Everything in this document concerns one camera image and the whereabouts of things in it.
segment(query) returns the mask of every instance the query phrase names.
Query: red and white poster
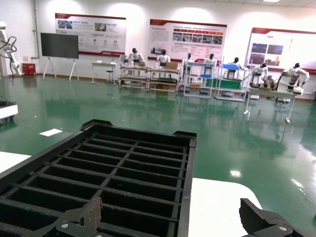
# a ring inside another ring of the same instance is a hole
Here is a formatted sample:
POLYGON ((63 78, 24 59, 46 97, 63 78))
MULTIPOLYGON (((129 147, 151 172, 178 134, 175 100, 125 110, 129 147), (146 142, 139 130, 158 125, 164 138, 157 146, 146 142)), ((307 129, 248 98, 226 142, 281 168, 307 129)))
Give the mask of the red and white poster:
POLYGON ((247 65, 266 62, 269 70, 283 71, 300 63, 301 68, 316 74, 316 32, 253 28, 247 65))
POLYGON ((148 59, 156 60, 165 49, 174 62, 181 62, 188 53, 196 62, 211 53, 220 61, 226 29, 227 25, 151 19, 148 59))
POLYGON ((126 18, 56 13, 55 25, 56 33, 78 35, 80 54, 125 54, 126 18))

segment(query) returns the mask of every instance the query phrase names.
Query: black cable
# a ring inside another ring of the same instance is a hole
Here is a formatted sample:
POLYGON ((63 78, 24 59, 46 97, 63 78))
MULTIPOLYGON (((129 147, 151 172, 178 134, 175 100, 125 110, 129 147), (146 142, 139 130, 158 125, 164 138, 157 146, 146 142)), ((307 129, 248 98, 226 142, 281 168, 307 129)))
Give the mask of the black cable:
MULTIPOLYGON (((4 43, 4 45, 3 45, 2 47, 0 47, 0 52, 1 52, 1 50, 2 50, 3 48, 5 48, 7 45, 10 46, 11 52, 14 53, 14 52, 17 51, 17 48, 14 46, 14 44, 15 44, 15 42, 16 42, 16 37, 14 37, 14 36, 9 37, 8 40, 7 40, 7 42, 4 42, 3 40, 0 39, 0 42, 1 42, 1 43, 4 43)), ((9 57, 9 56, 2 55, 1 53, 0 53, 0 56, 1 56, 2 58, 8 58, 8 59, 10 59, 10 71, 11 71, 11 73, 12 73, 12 79, 9 79, 9 82, 12 82, 12 85, 13 85, 13 82, 14 82, 14 73, 13 73, 13 69, 12 69, 12 58, 9 57)))

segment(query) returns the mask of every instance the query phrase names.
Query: pipe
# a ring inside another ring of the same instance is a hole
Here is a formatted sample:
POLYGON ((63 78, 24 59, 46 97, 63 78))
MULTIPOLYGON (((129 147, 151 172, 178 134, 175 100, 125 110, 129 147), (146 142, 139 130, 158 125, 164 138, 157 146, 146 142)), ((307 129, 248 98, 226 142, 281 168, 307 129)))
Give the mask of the pipe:
POLYGON ((35 30, 32 30, 33 33, 35 33, 35 39, 36 39, 36 57, 31 57, 31 59, 39 59, 40 58, 40 48, 39 48, 39 32, 38 32, 38 20, 36 17, 36 0, 33 0, 33 17, 34 17, 34 25, 35 30))

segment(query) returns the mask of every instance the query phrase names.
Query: white paper on floor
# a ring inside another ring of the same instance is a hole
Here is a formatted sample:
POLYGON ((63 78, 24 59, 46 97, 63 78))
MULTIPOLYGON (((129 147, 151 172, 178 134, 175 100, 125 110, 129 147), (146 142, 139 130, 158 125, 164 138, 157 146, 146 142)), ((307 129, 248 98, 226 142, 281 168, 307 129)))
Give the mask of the white paper on floor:
POLYGON ((48 130, 46 132, 41 132, 40 135, 43 135, 45 137, 50 137, 50 136, 55 135, 55 134, 60 133, 60 132, 63 132, 63 131, 54 128, 54 129, 48 130))

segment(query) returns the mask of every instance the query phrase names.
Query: humanoid robot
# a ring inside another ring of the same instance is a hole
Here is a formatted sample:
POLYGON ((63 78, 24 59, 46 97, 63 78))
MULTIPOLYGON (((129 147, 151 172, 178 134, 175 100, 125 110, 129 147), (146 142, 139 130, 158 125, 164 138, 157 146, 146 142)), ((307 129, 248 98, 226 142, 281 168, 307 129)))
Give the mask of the humanoid robot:
POLYGON ((294 67, 292 67, 288 70, 284 70, 282 72, 280 80, 282 77, 289 77, 290 78, 289 86, 287 87, 288 92, 302 94, 304 91, 302 87, 310 79, 310 74, 308 72, 306 72, 305 70, 301 69, 301 65, 299 63, 296 63, 294 65, 294 67), (300 84, 300 79, 299 79, 300 74, 305 75, 305 80, 303 81, 301 86, 299 85, 300 84))
MULTIPOLYGON (((243 67, 242 67, 240 64, 238 64, 238 62, 239 62, 239 58, 236 57, 236 58, 234 59, 234 61, 230 62, 229 64, 231 64, 231 65, 237 65, 237 66, 239 66, 240 69, 243 69, 243 67)), ((227 78, 232 78, 232 79, 234 79, 234 78, 235 78, 235 73, 236 73, 236 70, 228 70, 228 71, 227 71, 227 78)))
POLYGON ((16 75, 20 76, 22 75, 20 70, 20 63, 16 60, 14 56, 16 48, 12 46, 12 44, 14 44, 14 41, 10 42, 11 37, 8 39, 5 30, 6 24, 3 21, 0 21, 0 48, 3 47, 4 52, 7 54, 7 56, 5 56, 4 58, 10 59, 11 68, 15 71, 16 75))
MULTIPOLYGON (((216 66, 217 60, 214 58, 214 53, 211 53, 209 55, 209 58, 205 58, 203 63, 207 63, 207 64, 211 64, 213 66, 216 66)), ((203 67, 201 69, 201 74, 206 74, 207 73, 207 69, 212 70, 212 67, 203 67)))
POLYGON ((167 55, 167 51, 163 49, 162 55, 159 55, 156 60, 155 68, 166 68, 167 63, 170 63, 170 57, 167 55))
POLYGON ((143 55, 139 53, 136 48, 133 48, 132 53, 130 53, 128 57, 128 64, 131 66, 139 66, 141 62, 145 62, 143 55))
POLYGON ((260 86, 260 79, 262 81, 264 81, 265 76, 268 73, 268 67, 267 67, 267 63, 263 63, 260 66, 255 67, 252 71, 252 77, 251 77, 251 81, 250 81, 250 86, 251 87, 259 87, 260 86), (254 83, 254 79, 255 77, 257 77, 257 83, 254 83))
POLYGON ((191 53, 188 53, 188 56, 186 59, 182 60, 182 78, 183 78, 183 82, 186 83, 185 80, 185 76, 190 76, 191 75, 191 66, 188 66, 188 63, 192 63, 194 62, 194 60, 191 58, 191 53))

